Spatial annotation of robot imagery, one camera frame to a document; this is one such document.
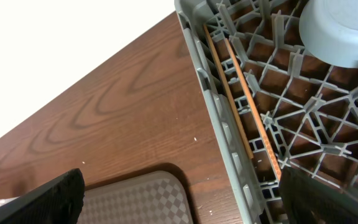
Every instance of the dark brown wooden surface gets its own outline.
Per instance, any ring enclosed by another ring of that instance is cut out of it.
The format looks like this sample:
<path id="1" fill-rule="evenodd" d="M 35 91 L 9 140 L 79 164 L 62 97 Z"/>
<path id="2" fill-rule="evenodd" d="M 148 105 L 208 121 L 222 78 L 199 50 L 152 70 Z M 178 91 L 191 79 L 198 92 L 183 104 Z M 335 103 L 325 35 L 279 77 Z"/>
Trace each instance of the dark brown wooden surface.
<path id="1" fill-rule="evenodd" d="M 170 171 L 196 222 L 241 223 L 175 14 L 0 139 L 0 198 L 76 167 L 88 189 Z"/>

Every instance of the white wall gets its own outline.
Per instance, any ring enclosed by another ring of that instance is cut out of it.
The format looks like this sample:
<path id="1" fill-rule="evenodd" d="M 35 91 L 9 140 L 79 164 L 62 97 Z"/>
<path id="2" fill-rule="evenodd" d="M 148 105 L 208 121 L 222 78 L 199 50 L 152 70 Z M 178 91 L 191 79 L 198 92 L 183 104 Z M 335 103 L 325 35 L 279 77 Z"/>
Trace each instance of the white wall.
<path id="1" fill-rule="evenodd" d="M 173 0 L 0 1 L 0 137 L 174 10 Z"/>

